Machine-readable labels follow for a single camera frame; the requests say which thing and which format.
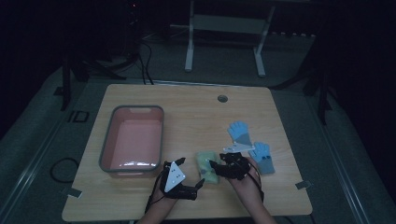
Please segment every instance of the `dark background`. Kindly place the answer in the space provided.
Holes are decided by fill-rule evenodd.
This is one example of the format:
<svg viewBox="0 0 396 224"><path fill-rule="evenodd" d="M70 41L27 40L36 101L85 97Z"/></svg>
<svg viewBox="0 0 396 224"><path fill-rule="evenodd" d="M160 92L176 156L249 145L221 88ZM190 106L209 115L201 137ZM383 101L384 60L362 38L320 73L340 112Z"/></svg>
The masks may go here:
<svg viewBox="0 0 396 224"><path fill-rule="evenodd" d="M199 2L205 13L265 17L251 0ZM396 6L392 1L313 1L276 3L270 32L315 35L304 69L313 76L330 72L332 94L348 113L389 194L396 201ZM41 87L62 65L62 57L80 50L94 59L138 52L146 29L165 37L171 23L188 24L189 1L1 1L0 102L3 136ZM131 22L133 40L122 50L120 39Z"/></svg>

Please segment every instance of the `white metal frame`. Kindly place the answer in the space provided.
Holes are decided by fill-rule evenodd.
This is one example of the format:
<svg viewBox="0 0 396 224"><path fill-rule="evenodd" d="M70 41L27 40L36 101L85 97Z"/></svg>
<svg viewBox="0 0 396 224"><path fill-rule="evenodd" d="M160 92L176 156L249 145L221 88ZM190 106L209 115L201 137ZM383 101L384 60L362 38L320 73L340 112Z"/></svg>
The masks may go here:
<svg viewBox="0 0 396 224"><path fill-rule="evenodd" d="M187 48L187 57L185 71L192 71L192 60L194 54L193 36L194 30L210 30L221 32L245 33L261 35L260 43L253 48L254 58L256 60L257 72L259 77L265 76L264 65L262 63L262 47L272 18L275 7L271 7L266 20L244 19L233 17L208 16L194 13L194 0L190 4L190 25L189 25L189 45Z"/></svg>

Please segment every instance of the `tape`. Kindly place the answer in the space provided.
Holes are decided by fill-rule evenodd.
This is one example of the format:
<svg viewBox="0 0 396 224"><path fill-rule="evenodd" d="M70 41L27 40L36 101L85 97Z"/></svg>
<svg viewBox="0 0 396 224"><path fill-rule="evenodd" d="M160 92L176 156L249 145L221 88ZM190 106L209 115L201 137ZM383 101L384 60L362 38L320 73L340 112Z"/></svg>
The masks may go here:
<svg viewBox="0 0 396 224"><path fill-rule="evenodd" d="M297 189L307 189L311 186L313 186L313 184L309 180L304 180L296 184Z"/></svg>
<svg viewBox="0 0 396 224"><path fill-rule="evenodd" d="M80 198L82 195L82 191L78 189L64 188L61 193L66 196L72 196L75 198Z"/></svg>

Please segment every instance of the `table leg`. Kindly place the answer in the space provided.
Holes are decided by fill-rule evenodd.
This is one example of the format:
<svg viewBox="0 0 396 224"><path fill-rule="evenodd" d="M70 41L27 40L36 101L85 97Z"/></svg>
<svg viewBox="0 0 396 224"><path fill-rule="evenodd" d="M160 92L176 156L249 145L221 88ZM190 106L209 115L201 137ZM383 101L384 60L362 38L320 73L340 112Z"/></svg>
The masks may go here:
<svg viewBox="0 0 396 224"><path fill-rule="evenodd" d="M264 65L262 64L262 47L264 45L265 37L267 37L268 35L268 30L270 28L271 20L274 16L274 11L275 11L275 7L271 7L271 10L267 17L267 21L262 27L262 38L260 39L260 43L257 47L253 49L259 77L265 77Z"/></svg>
<svg viewBox="0 0 396 224"><path fill-rule="evenodd" d="M190 26L189 26L189 46L187 48L187 57L186 57L186 65L185 71L190 72L192 70L192 58L194 55L194 1L190 1Z"/></svg>

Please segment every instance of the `black cable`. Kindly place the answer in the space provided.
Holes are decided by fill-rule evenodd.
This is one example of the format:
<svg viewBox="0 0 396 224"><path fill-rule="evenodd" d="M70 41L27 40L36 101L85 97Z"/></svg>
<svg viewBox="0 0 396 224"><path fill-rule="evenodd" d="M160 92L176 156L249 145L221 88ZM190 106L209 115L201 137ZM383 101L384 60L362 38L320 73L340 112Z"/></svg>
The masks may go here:
<svg viewBox="0 0 396 224"><path fill-rule="evenodd" d="M50 167L50 170L49 170L49 175L53 180L55 180L58 183L63 183L63 184L73 183L74 179L62 180L62 179L59 179L58 177L56 177L55 174L53 173L53 170L55 169L55 167L63 161L72 161L77 166L77 168L79 167L79 163L75 159L69 158L69 157L63 158L63 159L60 159L52 164L52 166Z"/></svg>
<svg viewBox="0 0 396 224"><path fill-rule="evenodd" d="M294 224L294 222L289 217L283 217L283 218L285 218L290 224Z"/></svg>
<svg viewBox="0 0 396 224"><path fill-rule="evenodd" d="M257 180L247 170L244 169L244 167L241 164L239 164L239 162L237 162L237 161L235 161L233 159L231 159L231 161L233 163L235 163L237 166L239 166L239 168L241 168L241 170L244 171L250 177L251 180L253 180L253 183L256 185L257 189L259 190L260 195L262 196L262 200L264 200L263 194L262 194L262 179L260 178L260 173L257 170L257 168L250 161L247 161L250 164L250 166L253 167L256 170L256 172L258 174L258 177L259 177L260 184L257 182Z"/></svg>
<svg viewBox="0 0 396 224"><path fill-rule="evenodd" d="M312 213L311 213L311 214L309 214L309 216L311 217L312 223L313 223L313 224L317 224L317 222L316 222L315 219L314 219L314 215L312 215Z"/></svg>
<svg viewBox="0 0 396 224"><path fill-rule="evenodd" d="M141 42L141 44L148 48L148 60L146 61L146 65L143 66L143 60L141 59L141 56L139 54L139 57L140 57L140 60L142 63L142 69L146 72L146 76L148 77L148 80L151 83L151 85L154 85L154 82L152 81L151 76L149 75L149 61L151 60L152 49L148 44L146 44L144 42Z"/></svg>
<svg viewBox="0 0 396 224"><path fill-rule="evenodd" d="M140 56L140 54L139 54L139 62L142 64L142 79L143 79L143 83L146 85L145 65L143 64L142 56Z"/></svg>
<svg viewBox="0 0 396 224"><path fill-rule="evenodd" d="M152 196L154 195L155 189L157 188L158 181L160 180L161 176L163 176L163 170L160 172L160 174L157 176L155 179L154 187L152 188L152 192L150 196L148 197L148 203L146 204L146 209L145 209L145 214L149 210L152 204L159 202L161 199L163 199L165 196L162 196L159 200L152 202Z"/></svg>

